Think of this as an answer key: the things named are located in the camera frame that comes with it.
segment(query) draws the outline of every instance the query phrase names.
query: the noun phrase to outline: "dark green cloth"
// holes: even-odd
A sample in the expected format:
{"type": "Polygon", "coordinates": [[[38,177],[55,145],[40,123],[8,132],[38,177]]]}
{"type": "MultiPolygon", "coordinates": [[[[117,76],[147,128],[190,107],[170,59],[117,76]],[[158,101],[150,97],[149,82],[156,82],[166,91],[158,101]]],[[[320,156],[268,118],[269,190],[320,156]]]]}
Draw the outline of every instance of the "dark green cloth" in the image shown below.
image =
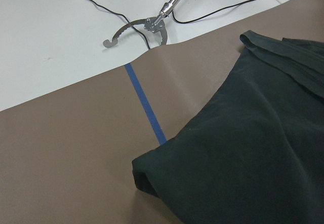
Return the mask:
{"type": "Polygon", "coordinates": [[[324,223],[324,44],[240,39],[208,104],[133,161],[135,184],[185,223],[324,223]]]}

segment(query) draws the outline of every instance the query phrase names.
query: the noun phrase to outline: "black wire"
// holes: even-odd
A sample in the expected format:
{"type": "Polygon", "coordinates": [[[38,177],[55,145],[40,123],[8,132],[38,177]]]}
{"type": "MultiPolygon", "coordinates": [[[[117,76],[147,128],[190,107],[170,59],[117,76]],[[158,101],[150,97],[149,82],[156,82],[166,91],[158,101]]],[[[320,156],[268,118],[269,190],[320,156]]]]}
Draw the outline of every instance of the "black wire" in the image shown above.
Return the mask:
{"type": "MultiPolygon", "coordinates": [[[[88,0],[88,1],[92,2],[92,3],[95,4],[96,6],[101,7],[101,8],[103,8],[104,10],[106,10],[106,11],[108,11],[108,12],[114,14],[114,15],[122,16],[122,17],[123,17],[123,18],[124,18],[128,23],[130,22],[130,21],[127,19],[127,17],[126,17],[125,15],[120,14],[120,13],[117,13],[117,12],[114,12],[114,11],[112,11],[112,10],[110,10],[110,9],[107,9],[107,8],[104,7],[104,6],[97,4],[97,3],[96,3],[95,1],[93,1],[93,0],[88,0]]],[[[147,49],[150,50],[151,48],[150,48],[150,45],[149,45],[149,43],[148,43],[147,37],[146,37],[142,32],[140,32],[138,29],[136,29],[135,27],[132,26],[132,29],[134,29],[134,31],[136,31],[138,34],[140,34],[140,35],[143,36],[143,38],[145,39],[145,43],[146,43],[147,49]]]]}
{"type": "Polygon", "coordinates": [[[215,13],[218,13],[218,12],[220,12],[220,11],[222,11],[222,10],[229,9],[229,8],[232,8],[232,7],[236,7],[236,6],[239,6],[239,5],[243,5],[243,4],[246,4],[246,3],[252,2],[252,1],[255,1],[255,0],[247,0],[247,1],[244,1],[244,2],[241,2],[241,3],[238,3],[238,4],[235,4],[235,5],[226,6],[226,7],[224,7],[224,8],[218,9],[218,10],[216,10],[216,11],[214,11],[214,12],[211,12],[211,13],[209,13],[209,14],[207,14],[207,15],[204,15],[204,16],[201,16],[201,17],[199,17],[199,18],[196,18],[196,19],[193,19],[193,20],[189,20],[189,21],[179,21],[179,20],[177,20],[177,18],[175,17],[175,14],[174,14],[173,11],[172,11],[172,16],[173,16],[173,19],[174,19],[175,22],[177,22],[177,23],[179,23],[179,24],[188,24],[188,23],[192,23],[192,22],[195,22],[195,21],[198,21],[198,20],[204,19],[204,18],[206,18],[206,17],[208,17],[208,16],[210,16],[210,15],[213,15],[213,14],[215,14],[215,13]]]}

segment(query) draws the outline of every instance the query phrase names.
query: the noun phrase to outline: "white table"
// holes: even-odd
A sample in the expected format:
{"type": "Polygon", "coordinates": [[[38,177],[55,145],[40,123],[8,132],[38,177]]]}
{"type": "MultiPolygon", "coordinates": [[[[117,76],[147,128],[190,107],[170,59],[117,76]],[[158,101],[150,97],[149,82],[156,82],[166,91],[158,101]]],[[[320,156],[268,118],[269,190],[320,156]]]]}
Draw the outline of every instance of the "white table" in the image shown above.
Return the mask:
{"type": "MultiPolygon", "coordinates": [[[[137,20],[156,16],[168,0],[95,1],[137,20]]],[[[242,1],[181,0],[175,11],[178,19],[188,20],[242,1]]],[[[258,0],[187,25],[168,18],[168,44],[186,41],[285,1],[258,0]]],[[[0,11],[0,110],[129,63],[147,50],[131,29],[123,33],[116,47],[104,48],[102,42],[111,39],[124,23],[86,0],[0,0],[0,11]]],[[[145,34],[152,47],[158,46],[158,35],[145,34]]]]}

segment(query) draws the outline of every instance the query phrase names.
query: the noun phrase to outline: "blue painter's tape strip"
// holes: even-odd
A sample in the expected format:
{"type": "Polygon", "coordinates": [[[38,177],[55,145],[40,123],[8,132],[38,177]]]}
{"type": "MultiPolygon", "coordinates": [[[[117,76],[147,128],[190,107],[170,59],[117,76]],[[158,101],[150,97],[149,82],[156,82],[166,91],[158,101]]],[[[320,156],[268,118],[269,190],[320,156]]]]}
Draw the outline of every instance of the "blue painter's tape strip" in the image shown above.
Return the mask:
{"type": "Polygon", "coordinates": [[[137,93],[138,98],[141,101],[141,104],[144,108],[144,111],[146,113],[148,120],[150,121],[150,124],[152,126],[152,129],[153,129],[156,137],[157,137],[158,142],[160,143],[160,145],[164,144],[167,139],[161,129],[160,124],[158,123],[158,121],[156,119],[156,116],[153,112],[153,109],[152,109],[150,103],[148,102],[148,100],[146,98],[146,95],[143,91],[143,88],[142,88],[140,82],[138,81],[138,78],[135,74],[135,71],[134,71],[132,65],[130,63],[126,64],[125,69],[128,73],[128,76],[130,77],[130,79],[132,81],[134,89],[137,93]]]}

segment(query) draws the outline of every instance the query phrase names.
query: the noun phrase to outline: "metal arm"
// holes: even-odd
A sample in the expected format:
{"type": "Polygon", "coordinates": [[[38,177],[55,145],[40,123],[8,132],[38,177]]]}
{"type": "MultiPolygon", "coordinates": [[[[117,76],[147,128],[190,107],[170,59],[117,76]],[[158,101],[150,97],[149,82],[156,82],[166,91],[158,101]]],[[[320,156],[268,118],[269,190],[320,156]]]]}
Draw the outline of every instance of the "metal arm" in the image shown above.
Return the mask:
{"type": "Polygon", "coordinates": [[[159,23],[173,11],[174,7],[179,1],[180,0],[170,0],[169,2],[165,3],[156,19],[146,24],[144,28],[152,31],[153,33],[158,32],[160,29],[159,23]]]}

